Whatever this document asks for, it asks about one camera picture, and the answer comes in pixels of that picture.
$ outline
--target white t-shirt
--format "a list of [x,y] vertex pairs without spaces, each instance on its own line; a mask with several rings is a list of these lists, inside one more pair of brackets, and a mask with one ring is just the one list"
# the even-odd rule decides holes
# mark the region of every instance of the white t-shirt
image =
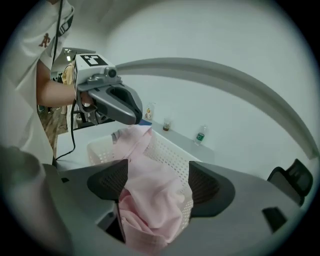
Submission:
[[[43,164],[52,163],[53,150],[37,113],[37,62],[41,60],[51,70],[59,7],[60,2],[52,5],[43,1],[38,5],[21,22],[1,60],[0,143],[31,153]],[[74,8],[64,0],[55,58],[71,31],[73,14]]]

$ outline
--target curved gray arch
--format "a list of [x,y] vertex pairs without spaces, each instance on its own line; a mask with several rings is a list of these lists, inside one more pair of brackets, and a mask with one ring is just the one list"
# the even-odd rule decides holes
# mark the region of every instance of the curved gray arch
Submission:
[[119,75],[149,75],[192,81],[223,90],[254,105],[298,143],[309,159],[319,156],[318,146],[296,111],[274,90],[235,68],[194,58],[149,58],[116,66]]

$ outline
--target chair backrest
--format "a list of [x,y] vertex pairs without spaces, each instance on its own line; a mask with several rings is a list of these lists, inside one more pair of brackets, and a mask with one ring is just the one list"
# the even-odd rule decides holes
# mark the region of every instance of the chair backrest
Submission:
[[287,170],[281,167],[273,169],[267,180],[300,206],[313,184],[312,174],[298,159]]

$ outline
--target plastic basket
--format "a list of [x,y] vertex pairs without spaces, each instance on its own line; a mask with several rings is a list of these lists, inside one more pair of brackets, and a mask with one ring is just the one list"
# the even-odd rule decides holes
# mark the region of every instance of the plastic basket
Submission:
[[[113,152],[112,136],[98,138],[87,145],[88,157],[92,165],[100,165],[115,160]],[[170,140],[166,139],[156,131],[152,131],[150,143],[143,153],[145,156],[165,165],[172,167],[175,173],[180,177],[183,189],[180,191],[185,196],[182,211],[182,223],[177,235],[188,225],[191,209],[194,206],[192,200],[192,191],[188,184],[189,161],[198,161],[199,159],[187,153]]]

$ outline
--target white wall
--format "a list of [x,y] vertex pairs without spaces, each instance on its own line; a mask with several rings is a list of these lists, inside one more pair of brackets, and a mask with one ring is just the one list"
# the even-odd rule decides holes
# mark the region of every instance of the white wall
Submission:
[[[172,0],[146,5],[108,33],[105,56],[116,65],[185,57],[238,69],[283,97],[319,146],[319,77],[310,52],[292,24],[256,1]],[[188,138],[207,124],[203,144],[215,151],[218,165],[263,178],[275,166],[289,167],[295,158],[310,165],[282,127],[233,95],[173,78],[125,75],[123,81],[137,90],[144,106],[157,103],[155,121],[162,123],[174,112],[173,129]]]
[[81,20],[81,17],[74,17],[71,33],[66,38],[63,46],[65,48],[78,48],[95,51],[98,54],[104,52],[106,32],[99,24]]

